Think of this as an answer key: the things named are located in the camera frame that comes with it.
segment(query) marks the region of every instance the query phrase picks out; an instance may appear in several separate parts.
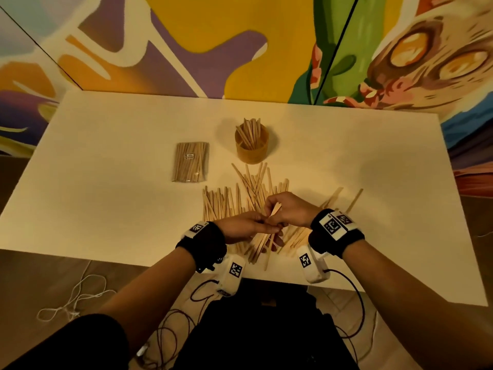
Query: person's left hand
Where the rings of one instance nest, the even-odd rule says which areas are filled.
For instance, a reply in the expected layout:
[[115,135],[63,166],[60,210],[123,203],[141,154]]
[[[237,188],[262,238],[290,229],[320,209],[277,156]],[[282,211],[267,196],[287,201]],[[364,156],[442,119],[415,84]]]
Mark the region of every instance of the person's left hand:
[[281,229],[278,226],[265,224],[266,216],[256,212],[247,211],[237,216],[213,221],[224,234],[226,244],[234,244],[241,241],[250,241],[253,236],[261,232],[264,234],[278,234]]

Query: tabletop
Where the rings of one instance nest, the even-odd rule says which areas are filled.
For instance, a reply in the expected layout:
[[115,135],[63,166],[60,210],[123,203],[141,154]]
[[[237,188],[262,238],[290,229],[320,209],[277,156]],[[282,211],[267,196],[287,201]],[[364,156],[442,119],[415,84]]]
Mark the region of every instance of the tabletop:
[[[235,126],[261,118],[276,182],[351,211],[367,240],[452,302],[487,305],[434,114],[73,91],[66,94],[0,217],[0,248],[151,266],[202,218],[202,188],[244,168]],[[172,182],[177,142],[209,142],[203,183]],[[298,261],[261,255],[244,276],[308,284]],[[326,263],[354,275],[339,258]],[[339,275],[317,286],[351,289]]]

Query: painted cat eye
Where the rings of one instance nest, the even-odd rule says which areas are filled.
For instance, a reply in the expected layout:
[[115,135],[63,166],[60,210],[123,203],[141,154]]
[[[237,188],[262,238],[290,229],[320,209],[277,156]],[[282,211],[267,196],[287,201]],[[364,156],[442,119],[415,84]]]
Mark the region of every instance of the painted cat eye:
[[440,68],[438,76],[441,80],[454,79],[472,73],[488,58],[488,52],[473,51],[452,58]]
[[391,64],[403,68],[418,62],[427,52],[429,36],[426,32],[416,32],[398,41],[391,53]]

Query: black sleeve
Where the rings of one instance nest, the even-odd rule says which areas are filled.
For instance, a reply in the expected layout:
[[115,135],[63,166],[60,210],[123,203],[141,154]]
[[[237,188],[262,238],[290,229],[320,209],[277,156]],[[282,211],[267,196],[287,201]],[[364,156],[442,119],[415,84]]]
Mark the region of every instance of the black sleeve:
[[68,323],[5,369],[127,369],[129,361],[120,324],[107,315],[90,314]]

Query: painted cat face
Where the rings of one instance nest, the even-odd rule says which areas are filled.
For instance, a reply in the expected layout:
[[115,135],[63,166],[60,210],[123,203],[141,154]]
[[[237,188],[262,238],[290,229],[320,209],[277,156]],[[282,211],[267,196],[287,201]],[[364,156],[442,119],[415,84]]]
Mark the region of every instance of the painted cat face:
[[493,77],[493,0],[440,0],[370,64],[357,107],[447,114]]

